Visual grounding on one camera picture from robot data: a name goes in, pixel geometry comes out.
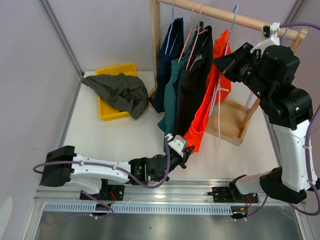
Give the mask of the orange mesh shorts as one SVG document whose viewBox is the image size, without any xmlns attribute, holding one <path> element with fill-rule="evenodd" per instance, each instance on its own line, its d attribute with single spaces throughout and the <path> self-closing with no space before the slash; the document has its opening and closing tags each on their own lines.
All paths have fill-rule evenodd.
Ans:
<svg viewBox="0 0 320 240">
<path fill-rule="evenodd" d="M 211 64 L 210 72 L 206 78 L 202 103 L 184 135 L 184 138 L 188 141 L 187 146 L 194 147 L 193 152 L 198 152 L 200 149 L 212 106 L 224 102 L 231 90 L 231 81 L 221 76 L 217 67 Z"/>
</svg>

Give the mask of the olive green shorts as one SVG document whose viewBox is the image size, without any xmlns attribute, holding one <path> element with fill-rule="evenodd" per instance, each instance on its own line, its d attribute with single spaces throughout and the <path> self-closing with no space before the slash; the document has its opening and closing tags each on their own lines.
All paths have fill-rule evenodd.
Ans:
<svg viewBox="0 0 320 240">
<path fill-rule="evenodd" d="M 91 88 L 112 108 L 140 118 L 149 105 L 149 95 L 143 81 L 132 75 L 99 74 L 84 77 L 81 82 Z"/>
</svg>

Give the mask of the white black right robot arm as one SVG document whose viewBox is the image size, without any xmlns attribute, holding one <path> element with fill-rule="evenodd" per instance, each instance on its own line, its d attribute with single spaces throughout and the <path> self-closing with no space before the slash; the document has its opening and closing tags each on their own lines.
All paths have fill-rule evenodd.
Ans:
<svg viewBox="0 0 320 240">
<path fill-rule="evenodd" d="M 260 50 L 244 43 L 212 62 L 225 78 L 243 83 L 257 96 L 275 132 L 280 154 L 279 167 L 231 181 L 229 198 L 239 202 L 247 194 L 264 193 L 275 200 L 298 204 L 306 199 L 307 191 L 317 193 L 320 180 L 311 151 L 312 98 L 293 85 L 299 58 L 283 45 Z"/>
</svg>

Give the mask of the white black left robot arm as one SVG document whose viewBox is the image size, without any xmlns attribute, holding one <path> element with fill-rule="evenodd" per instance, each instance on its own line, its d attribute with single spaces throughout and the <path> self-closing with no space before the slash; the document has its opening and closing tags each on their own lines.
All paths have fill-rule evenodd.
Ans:
<svg viewBox="0 0 320 240">
<path fill-rule="evenodd" d="M 103 161 L 75 153 L 75 147 L 66 145 L 49 152 L 45 163 L 33 168 L 41 174 L 40 185 L 44 187 L 73 186 L 103 200 L 108 196 L 108 181 L 138 185 L 155 189 L 169 181 L 169 173 L 177 166 L 186 168 L 194 146 L 177 152 L 168 147 L 166 154 L 135 158 L 129 161 Z"/>
</svg>

